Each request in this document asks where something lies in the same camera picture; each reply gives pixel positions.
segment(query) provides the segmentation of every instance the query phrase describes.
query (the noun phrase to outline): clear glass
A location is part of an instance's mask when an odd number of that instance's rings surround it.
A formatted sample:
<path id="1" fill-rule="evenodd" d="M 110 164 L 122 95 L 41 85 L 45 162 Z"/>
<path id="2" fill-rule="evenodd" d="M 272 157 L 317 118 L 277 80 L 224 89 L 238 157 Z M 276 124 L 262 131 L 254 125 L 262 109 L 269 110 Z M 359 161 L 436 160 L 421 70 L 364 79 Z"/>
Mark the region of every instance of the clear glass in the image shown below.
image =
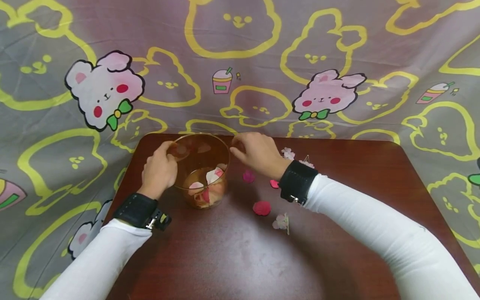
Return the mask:
<path id="1" fill-rule="evenodd" d="M 194 133 L 178 138 L 168 149 L 177 160 L 178 174 L 174 186 L 194 208 L 207 209 L 218 205 L 227 190 L 227 170 L 230 150 L 218 137 L 209 133 Z M 220 168 L 217 180 L 208 183 L 207 172 Z M 203 185 L 190 188 L 194 182 Z"/>

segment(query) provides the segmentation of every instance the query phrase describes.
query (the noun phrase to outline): hand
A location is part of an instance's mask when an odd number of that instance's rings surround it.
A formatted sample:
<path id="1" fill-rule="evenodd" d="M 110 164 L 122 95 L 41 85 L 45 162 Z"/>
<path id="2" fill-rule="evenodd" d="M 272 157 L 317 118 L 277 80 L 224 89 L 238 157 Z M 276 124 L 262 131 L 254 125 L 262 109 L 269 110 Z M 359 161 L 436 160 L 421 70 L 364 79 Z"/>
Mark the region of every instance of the hand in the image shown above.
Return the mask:
<path id="1" fill-rule="evenodd" d="M 257 172 L 279 181 L 291 160 L 283 158 L 271 137 L 258 132 L 245 132 L 236 135 L 232 145 L 243 144 L 245 153 L 237 147 L 231 147 L 231 153 L 242 163 Z"/>
<path id="2" fill-rule="evenodd" d="M 173 155 L 167 155 L 167 149 L 172 141 L 163 142 L 147 163 L 142 172 L 142 187 L 139 194 L 158 200 L 163 191 L 171 187 L 177 179 L 177 162 Z"/>

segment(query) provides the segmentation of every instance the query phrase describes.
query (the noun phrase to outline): wooden table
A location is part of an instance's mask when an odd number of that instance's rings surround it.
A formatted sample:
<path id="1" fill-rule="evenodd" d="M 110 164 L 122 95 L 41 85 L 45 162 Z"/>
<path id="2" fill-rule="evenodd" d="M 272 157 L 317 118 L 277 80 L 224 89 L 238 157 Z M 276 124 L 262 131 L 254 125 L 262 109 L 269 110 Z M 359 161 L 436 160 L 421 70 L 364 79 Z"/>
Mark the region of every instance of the wooden table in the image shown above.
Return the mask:
<path id="1" fill-rule="evenodd" d="M 176 134 L 141 139 L 107 221 L 120 203 L 141 185 L 148 156 Z M 229 143 L 231 136 L 222 137 Z M 402 148 L 391 142 L 276 138 L 279 149 L 292 148 L 297 159 L 323 174 L 371 195 L 423 224 L 445 245 L 477 292 L 480 280 L 442 218 Z M 130 259 L 111 300 L 287 300 L 398 299 L 386 264 L 323 215 L 280 198 L 269 178 L 245 183 L 245 167 L 235 158 L 229 167 L 229 193 L 210 210 L 185 204 L 174 189 L 159 207 L 172 216 L 165 232 L 155 231 Z M 267 217 L 252 206 L 272 204 Z M 290 216 L 290 235 L 274 230 L 278 214 Z"/>

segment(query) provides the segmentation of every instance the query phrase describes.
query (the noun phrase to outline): white sleeve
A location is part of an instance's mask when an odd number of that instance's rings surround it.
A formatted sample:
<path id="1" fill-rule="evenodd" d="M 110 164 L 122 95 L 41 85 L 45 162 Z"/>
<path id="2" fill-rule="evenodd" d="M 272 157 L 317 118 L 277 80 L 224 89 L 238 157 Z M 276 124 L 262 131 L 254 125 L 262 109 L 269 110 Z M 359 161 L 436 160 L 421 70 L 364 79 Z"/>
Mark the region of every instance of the white sleeve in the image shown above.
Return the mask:
<path id="1" fill-rule="evenodd" d="M 320 174 L 307 198 L 305 208 L 325 214 L 386 261 L 401 299 L 480 299 L 440 241 L 395 209 Z"/>
<path id="2" fill-rule="evenodd" d="M 104 300 L 130 257 L 152 236 L 117 219 L 63 271 L 40 300 Z"/>

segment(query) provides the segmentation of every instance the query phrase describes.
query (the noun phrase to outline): yellow outline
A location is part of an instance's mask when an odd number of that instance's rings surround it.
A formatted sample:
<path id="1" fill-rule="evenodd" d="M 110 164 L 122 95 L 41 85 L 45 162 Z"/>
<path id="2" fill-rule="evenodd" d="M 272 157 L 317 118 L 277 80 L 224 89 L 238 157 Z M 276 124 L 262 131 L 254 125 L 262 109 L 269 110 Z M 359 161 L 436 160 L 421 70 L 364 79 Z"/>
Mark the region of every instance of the yellow outline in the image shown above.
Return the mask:
<path id="1" fill-rule="evenodd" d="M 336 134 L 333 131 L 330 130 L 333 127 L 333 124 L 331 122 L 327 121 L 327 120 L 321 120 L 321 121 L 317 121 L 317 122 L 297 121 L 297 122 L 290 123 L 288 125 L 288 133 L 287 133 L 286 137 L 292 137 L 292 134 L 294 133 L 294 127 L 297 124 L 305 124 L 304 128 L 305 127 L 313 127 L 313 129 L 315 129 L 317 131 L 326 131 L 330 135 L 330 139 L 335 139 L 336 138 Z M 325 128 L 318 128 L 318 127 L 316 127 L 316 125 L 318 125 L 318 124 L 326 124 L 327 126 Z"/>
<path id="2" fill-rule="evenodd" d="M 137 112 L 142 113 L 142 115 L 139 116 L 138 118 L 135 118 L 135 119 L 133 119 L 133 120 L 130 120 L 131 118 L 133 118 L 133 114 L 135 114 L 135 113 L 137 113 Z M 155 122 L 159 123 L 160 125 L 162 125 L 162 128 L 161 128 L 161 129 L 159 129 L 159 130 L 157 130 L 157 131 L 154 131 L 154 132 L 150 132 L 150 133 L 162 133 L 162 132 L 164 132 L 165 130 L 167 130 L 167 128 L 168 128 L 167 123 L 165 123 L 165 122 L 164 122 L 163 120 L 161 120 L 161 119 L 157 119 L 157 118 L 154 118 L 154 117 L 150 117 L 149 114 L 150 114 L 150 112 L 149 112 L 148 110 L 145 110 L 145 109 L 134 109 L 134 110 L 132 110 L 132 111 L 128 114 L 127 118 L 125 118 L 125 122 L 123 122 L 122 124 L 120 124 L 120 126 L 118 127 L 118 129 L 115 130 L 115 132 L 113 133 L 113 137 L 112 137 L 112 139 L 110 140 L 110 142 L 111 142 L 113 145 L 117 146 L 118 148 L 121 148 L 121 149 L 123 149 L 123 150 L 127 150 L 127 151 L 130 152 L 130 153 L 135 152 L 135 149 L 136 149 L 137 146 L 135 146 L 134 149 L 131 149 L 131 148 L 123 145 L 123 144 L 121 143 L 121 141 L 117 140 L 117 136 L 118 136 L 118 132 L 120 131 L 120 129 L 125 128 L 125 130 L 127 130 L 127 126 L 128 126 L 128 124 L 129 124 L 130 122 L 136 123 L 136 122 L 141 121 L 141 120 L 143 120 L 143 119 L 152 120 L 152 121 L 155 121 Z"/>
<path id="3" fill-rule="evenodd" d="M 448 175 L 447 177 L 443 178 L 442 180 L 440 181 L 437 181 L 437 182 L 434 182 L 434 183 L 431 183 L 427 186 L 427 191 L 431 194 L 432 193 L 432 189 L 436 189 L 436 188 L 439 188 L 440 186 L 442 185 L 447 185 L 447 183 L 451 180 L 453 180 L 454 178 L 458 178 L 460 180 L 463 180 L 465 182 L 465 187 L 466 187 L 466 190 L 465 192 L 460 192 L 462 195 L 464 195 L 465 197 L 467 197 L 472 203 L 468 205 L 468 212 L 470 214 L 470 216 L 477 221 L 478 225 L 479 225 L 479 228 L 480 228 L 480 216 L 478 216 L 475 211 L 473 210 L 473 206 L 475 203 L 480 203 L 480 199 L 474 195 L 472 195 L 472 184 L 470 183 L 470 181 L 468 181 L 468 178 L 461 175 L 461 174 L 458 174 L 458 173 L 451 173 L 450 175 Z M 462 243 L 466 244 L 467 246 L 470 246 L 472 248 L 475 248 L 475 249 L 480 249 L 480 238 L 478 238 L 477 240 L 468 240 L 464 237 L 462 237 L 460 234 L 458 234 L 457 232 L 455 232 L 455 230 L 451 229 L 450 230 L 453 232 L 453 235 L 459 240 L 461 241 Z"/>
<path id="4" fill-rule="evenodd" d="M 263 93 L 263 94 L 267 94 L 267 95 L 270 95 L 270 96 L 273 96 L 275 98 L 277 98 L 278 100 L 280 100 L 283 105 L 285 106 L 285 108 L 287 109 L 287 111 L 280 117 L 278 118 L 273 118 L 271 120 L 268 120 L 268 121 L 265 121 L 263 123 L 260 123 L 260 124 L 257 124 L 257 125 L 250 125 L 250 124 L 246 124 L 244 122 L 245 119 L 250 119 L 249 117 L 246 117 L 246 116 L 243 116 L 242 113 L 243 113 L 243 108 L 241 108 L 240 106 L 238 106 L 237 104 L 235 104 L 235 98 L 237 97 L 238 93 L 242 92 L 242 91 L 254 91 L 254 92 L 259 92 L 259 93 Z M 238 110 L 238 115 L 235 115 L 235 116 L 229 116 L 227 115 L 227 111 L 229 110 L 232 110 L 232 109 L 236 109 Z M 265 126 L 269 123 L 273 123 L 273 122 L 276 122 L 278 120 L 282 120 L 282 119 L 285 119 L 286 117 L 288 117 L 288 115 L 292 112 L 292 104 L 290 102 L 290 100 L 285 97 L 283 94 L 281 94 L 280 92 L 278 91 L 275 91 L 275 90 L 271 90 L 271 89 L 268 89 L 268 88 L 262 88 L 262 87 L 256 87 L 256 86 L 251 86 L 251 85 L 241 85 L 239 87 L 237 87 L 235 90 L 233 90 L 232 94 L 230 95 L 230 106 L 226 107 L 226 108 L 221 108 L 220 109 L 220 114 L 224 117 L 224 118 L 227 118 L 227 119 L 239 119 L 239 123 L 240 125 L 242 126 L 246 126 L 246 127 L 253 127 L 253 128 L 259 128 L 259 127 L 262 127 L 262 126 Z"/>
<path id="5" fill-rule="evenodd" d="M 32 13 L 41 6 L 46 6 L 53 11 L 58 11 L 61 14 L 59 25 L 56 29 L 44 29 L 40 27 L 40 25 L 34 20 L 27 17 L 28 14 Z M 70 24 L 73 22 L 72 12 L 65 6 L 56 2 L 55 0 L 31 0 L 30 2 L 27 2 L 24 5 L 20 6 L 17 10 L 15 10 L 9 4 L 0 0 L 0 10 L 6 12 L 9 17 L 9 20 L 7 22 L 8 28 L 12 28 L 14 26 L 24 23 L 34 23 L 36 33 L 49 38 L 60 38 L 65 36 L 72 43 L 74 43 L 83 50 L 87 60 L 91 62 L 96 62 L 96 55 L 93 49 L 70 30 Z M 46 109 L 63 104 L 71 99 L 72 95 L 70 94 L 70 91 L 67 90 L 65 93 L 50 99 L 17 101 L 11 95 L 0 90 L 0 102 L 4 103 L 6 106 L 12 109 L 21 111 Z"/>
<path id="6" fill-rule="evenodd" d="M 367 94 L 371 91 L 371 87 L 372 86 L 375 86 L 375 87 L 382 87 L 382 88 L 388 88 L 388 86 L 385 84 L 385 82 L 389 79 L 391 79 L 392 77 L 395 77 L 395 76 L 401 76 L 401 77 L 405 77 L 407 78 L 408 80 L 410 80 L 410 83 L 407 85 L 407 90 L 402 94 L 402 97 L 401 97 L 401 100 L 400 102 L 398 102 L 397 104 L 395 104 L 394 107 L 392 107 L 391 109 L 388 109 L 382 113 L 379 113 L 378 115 L 374 116 L 374 117 L 371 117 L 369 119 L 366 119 L 366 120 L 363 120 L 363 121 L 358 121 L 358 120 L 352 120 L 350 119 L 349 117 L 347 117 L 343 111 L 339 111 L 338 113 L 336 113 L 343 121 L 345 122 L 348 122 L 350 124 L 356 124 L 356 125 L 362 125 L 362 124 L 365 124 L 365 123 L 368 123 L 370 121 L 373 121 L 375 119 L 378 119 L 378 118 L 381 118 L 383 116 L 386 116 L 388 114 L 391 114 L 392 112 L 396 111 L 397 109 L 399 109 L 407 100 L 408 100 L 408 95 L 410 94 L 410 90 L 417 84 L 419 78 L 413 74 L 410 74 L 410 73 L 407 73 L 407 72 L 403 72 L 403 71 L 396 71 L 396 72 L 391 72 L 387 75 L 385 75 L 384 77 L 382 77 L 380 80 L 375 80 L 375 79 L 367 79 L 365 82 L 366 83 L 370 83 L 372 85 L 370 85 L 369 87 L 367 87 L 367 89 L 363 90 L 363 91 L 359 91 L 357 92 L 357 94 L 359 94 L 359 96 L 361 95 L 364 95 L 364 94 Z"/>
<path id="7" fill-rule="evenodd" d="M 4 189 L 5 189 L 5 185 L 6 185 L 7 182 L 10 182 L 10 181 L 0 178 L 0 195 L 3 194 Z"/>
<path id="8" fill-rule="evenodd" d="M 470 47 L 473 43 L 475 43 L 480 38 L 478 35 L 474 38 L 471 42 L 460 48 L 459 51 L 455 52 L 441 67 L 438 69 L 438 72 L 445 73 L 445 74 L 458 74 L 458 75 L 472 75 L 472 76 L 480 76 L 480 68 L 452 68 L 449 64 L 454 60 L 463 50 Z"/>
<path id="9" fill-rule="evenodd" d="M 216 126 L 219 126 L 227 131 L 229 131 L 230 133 L 233 133 L 233 135 L 237 135 L 238 132 L 235 131 L 235 129 L 231 128 L 231 127 L 228 127 L 227 125 L 225 124 L 222 124 L 222 123 L 219 123 L 219 122 L 215 122 L 215 121 L 209 121 L 209 120 L 200 120 L 200 119 L 192 119 L 192 120 L 189 120 L 187 121 L 187 123 L 185 123 L 185 129 L 184 131 L 180 131 L 179 134 L 189 134 L 189 133 L 194 133 L 192 131 L 192 125 L 193 124 L 196 124 L 196 123 L 203 123 L 203 124 L 212 124 L 212 125 L 216 125 Z"/>
<path id="10" fill-rule="evenodd" d="M 68 220 L 73 218 L 74 216 L 83 213 L 84 211 L 90 209 L 96 209 L 96 213 L 100 212 L 102 208 L 102 204 L 100 202 L 90 202 L 78 206 L 71 211 L 65 213 L 61 217 L 59 217 L 55 222 L 53 222 L 45 231 L 42 232 L 38 236 L 38 238 L 32 243 L 30 247 L 25 251 L 22 258 L 20 259 L 17 269 L 15 271 L 15 277 L 13 278 L 13 292 L 15 295 L 22 299 L 29 299 L 35 298 L 39 299 L 43 293 L 53 284 L 55 280 L 60 276 L 60 274 L 55 275 L 46 285 L 44 288 L 35 288 L 29 286 L 25 282 L 25 275 L 27 273 L 28 264 L 30 263 L 30 259 L 32 258 L 35 250 L 39 247 L 39 245 L 49 237 L 58 227 L 65 224 Z"/>
<path id="11" fill-rule="evenodd" d="M 395 13 L 393 14 L 393 16 L 390 17 L 390 19 L 388 19 L 386 25 L 385 25 L 385 29 L 391 33 L 394 33 L 396 35 L 399 35 L 399 36 L 407 36 L 409 34 L 412 34 L 414 32 L 417 32 L 423 28 L 426 28 L 430 25 L 433 25 L 435 22 L 437 22 L 440 18 L 443 18 L 445 16 L 448 16 L 449 14 L 453 13 L 453 12 L 456 12 L 456 11 L 468 11 L 468 10 L 471 10 L 471 9 L 474 9 L 474 8 L 477 8 L 480 6 L 480 0 L 473 0 L 473 1 L 470 1 L 470 2 L 466 2 L 466 3 L 455 3 L 454 5 L 450 6 L 448 9 L 446 9 L 444 12 L 441 12 L 441 13 L 438 13 L 436 14 L 434 17 L 432 17 L 431 19 L 429 19 L 428 21 L 426 22 L 420 22 L 418 24 L 416 24 L 415 26 L 413 27 L 410 27 L 410 28 L 407 28 L 407 29 L 403 29 L 403 28 L 399 28 L 395 25 L 395 22 L 400 19 L 400 17 L 402 16 L 402 14 L 410 9 L 410 8 L 420 8 L 421 5 L 418 3 L 417 0 L 396 0 L 399 4 L 402 4 L 402 6 L 400 6 L 396 11 Z"/>
<path id="12" fill-rule="evenodd" d="M 327 33 L 334 34 L 340 36 L 338 41 L 336 42 L 336 47 L 338 50 L 345 52 L 345 66 L 343 69 L 339 72 L 340 77 L 344 76 L 348 73 L 350 70 L 350 67 L 352 65 L 352 55 L 353 55 L 353 50 L 363 46 L 367 42 L 367 29 L 363 26 L 360 25 L 347 25 L 347 26 L 342 26 L 342 13 L 340 12 L 339 9 L 337 8 L 329 8 L 326 10 L 320 10 L 314 12 L 311 16 L 310 19 L 308 20 L 307 25 L 302 30 L 301 36 L 297 37 L 292 45 L 285 49 L 283 51 L 282 56 L 280 58 L 280 69 L 282 72 L 288 76 L 291 80 L 298 82 L 299 84 L 307 85 L 310 82 L 309 79 L 301 78 L 300 76 L 296 75 L 292 70 L 290 70 L 289 67 L 287 67 L 287 60 L 288 60 L 288 55 L 295 51 L 299 44 L 308 38 L 308 33 L 310 29 L 313 28 L 315 25 L 315 21 L 325 15 L 332 15 L 335 18 L 335 27 L 333 29 L 330 29 L 327 31 Z M 343 38 L 343 32 L 346 31 L 357 31 L 360 37 L 360 41 L 350 45 L 350 46 L 345 46 L 342 43 L 342 38 Z"/>
<path id="13" fill-rule="evenodd" d="M 93 157 L 96 157 L 96 158 L 98 158 L 98 160 L 100 160 L 100 162 L 103 165 L 103 168 L 95 176 L 95 178 L 93 178 L 91 181 L 86 183 L 83 187 L 79 187 L 79 186 L 81 184 L 83 184 L 84 181 L 78 183 L 75 186 L 73 186 L 72 184 L 68 184 L 66 186 L 63 186 L 63 187 L 57 189 L 56 191 L 52 191 L 47 186 L 47 184 L 43 180 L 42 176 L 30 165 L 30 159 L 32 158 L 32 156 L 36 152 L 38 152 L 39 150 L 41 150 L 42 148 L 44 148 L 46 146 L 49 146 L 51 144 L 54 144 L 56 142 L 59 142 L 59 141 L 62 141 L 62 140 L 68 139 L 68 138 L 77 137 L 77 136 L 85 136 L 85 137 L 92 137 L 93 138 L 94 145 L 92 147 L 91 154 L 92 154 Z M 56 133 L 52 136 L 49 136 L 49 137 L 41 140 L 40 142 L 37 142 L 37 143 L 33 144 L 27 150 L 25 150 L 20 155 L 20 157 L 18 158 L 18 161 L 17 161 L 18 168 L 20 170 L 22 170 L 23 172 L 25 172 L 25 174 L 27 174 L 27 176 L 30 178 L 30 180 L 33 183 L 35 193 L 38 196 L 41 197 L 40 200 L 38 200 L 34 205 L 29 207 L 27 209 L 27 211 L 25 211 L 25 214 L 27 216 L 40 215 L 40 214 L 44 213 L 45 211 L 47 211 L 55 203 L 60 201 L 63 197 L 67 196 L 70 193 L 73 194 L 73 195 L 77 195 L 77 194 L 81 193 L 83 190 L 85 190 L 88 186 L 90 186 L 90 184 L 92 184 L 95 180 L 97 180 L 98 177 L 100 177 L 100 175 L 103 174 L 105 169 L 107 169 L 107 165 L 108 165 L 106 160 L 104 160 L 103 157 L 100 156 L 97 153 L 97 149 L 98 149 L 99 145 L 100 145 L 100 134 L 96 130 L 87 129 L 87 128 L 78 128 L 78 129 L 70 129 L 70 130 L 66 130 L 66 131 L 63 131 L 63 132 Z M 60 197 L 53 200 L 50 204 L 38 207 L 43 202 L 45 202 L 50 196 L 52 196 L 52 195 L 54 195 L 58 192 L 63 192 L 63 191 L 64 191 L 64 193 Z"/>
<path id="14" fill-rule="evenodd" d="M 195 39 L 195 34 L 193 33 L 193 25 L 195 23 L 195 15 L 197 14 L 197 6 L 198 5 L 207 5 L 211 2 L 211 0 L 190 0 L 190 5 L 188 8 L 188 15 L 185 21 L 184 33 L 185 38 L 187 39 L 187 43 L 192 49 L 193 52 L 196 54 L 211 58 L 211 59 L 244 59 L 253 57 L 260 53 L 267 51 L 273 45 L 275 45 L 280 37 L 280 31 L 282 29 L 282 20 L 280 16 L 275 12 L 275 7 L 272 0 L 263 0 L 265 4 L 265 8 L 267 11 L 267 16 L 270 17 L 273 21 L 273 29 L 272 29 L 272 37 L 260 45 L 249 49 L 249 50 L 230 50 L 224 52 L 211 52 L 208 51 L 200 44 L 198 44 L 197 40 Z"/>
<path id="15" fill-rule="evenodd" d="M 451 152 L 444 152 L 438 149 L 422 148 L 417 145 L 417 143 L 415 142 L 415 137 L 417 137 L 418 135 L 421 137 L 424 137 L 420 128 L 425 128 L 428 125 L 428 120 L 425 118 L 425 115 L 429 113 L 432 109 L 438 108 L 438 107 L 451 108 L 456 110 L 462 115 L 463 120 L 465 122 L 465 127 L 467 129 L 465 131 L 465 136 L 466 136 L 468 148 L 471 154 L 465 155 L 465 156 L 459 156 Z M 421 121 L 421 125 L 419 127 L 416 127 L 414 125 L 409 124 L 408 121 L 410 119 L 419 119 Z M 480 149 L 478 148 L 475 142 L 475 124 L 473 122 L 473 119 L 469 115 L 468 111 L 458 103 L 450 102 L 450 101 L 442 101 L 442 102 L 436 102 L 436 103 L 430 104 L 420 114 L 411 116 L 411 117 L 406 117 L 405 119 L 403 119 L 402 125 L 408 126 L 411 129 L 413 129 L 413 132 L 410 134 L 410 140 L 412 141 L 412 145 L 421 151 L 440 153 L 445 156 L 453 157 L 459 161 L 471 161 L 471 160 L 477 159 L 480 156 Z"/>
<path id="16" fill-rule="evenodd" d="M 192 105 L 195 105 L 197 104 L 198 102 L 200 102 L 200 99 L 202 97 L 201 95 L 201 90 L 200 90 L 200 87 L 198 86 L 198 84 L 196 84 L 192 78 L 187 74 L 185 73 L 185 70 L 182 66 L 182 64 L 180 63 L 179 59 L 177 58 L 177 56 L 175 54 L 173 54 L 172 52 L 170 51 L 167 51 L 167 50 L 164 50 L 162 48 L 159 48 L 159 47 L 151 47 L 149 48 L 149 50 L 147 51 L 147 55 L 146 55 L 146 58 L 143 58 L 143 57 L 134 57 L 132 59 L 132 61 L 139 61 L 139 62 L 143 62 L 144 63 L 144 69 L 141 70 L 140 72 L 138 72 L 137 74 L 140 75 L 140 76 L 145 76 L 147 75 L 150 70 L 148 69 L 148 65 L 157 65 L 159 66 L 160 63 L 159 62 L 156 62 L 154 59 L 153 59 L 153 56 L 157 53 L 157 52 L 160 52 L 160 53 L 163 53 L 165 55 L 167 55 L 168 57 L 170 57 L 170 59 L 172 60 L 172 63 L 174 66 L 177 67 L 177 73 L 180 74 L 184 79 L 185 79 L 185 82 L 190 85 L 191 87 L 193 87 L 193 89 L 195 90 L 195 98 L 193 99 L 190 99 L 188 101 L 183 101 L 183 102 L 164 102 L 164 101 L 156 101 L 156 100 L 151 100 L 151 99 L 148 99 L 144 96 L 140 96 L 140 100 L 145 102 L 145 103 L 150 103 L 150 104 L 155 104 L 155 105 L 162 105 L 162 106 L 166 106 L 166 107 L 169 107 L 169 108 L 181 108 L 181 107 L 186 107 L 186 106 L 192 106 Z"/>
<path id="17" fill-rule="evenodd" d="M 385 129 L 367 129 L 367 130 L 362 130 L 361 132 L 358 132 L 352 136 L 352 140 L 356 140 L 359 136 L 365 133 L 371 133 L 371 132 L 376 132 L 376 133 L 384 133 L 387 135 L 390 135 L 390 137 L 393 139 L 393 142 L 397 145 L 400 145 L 400 137 L 396 132 L 390 131 L 390 130 L 385 130 Z"/>
<path id="18" fill-rule="evenodd" d="M 115 192 L 117 192 L 119 190 L 119 187 L 120 187 L 120 184 L 121 184 L 120 178 L 122 178 L 122 180 L 123 180 L 122 176 L 125 174 L 126 171 L 127 171 L 127 167 L 123 168 L 120 171 L 120 173 L 118 174 L 117 179 L 115 179 L 115 182 L 113 183 L 113 189 L 115 190 Z"/>

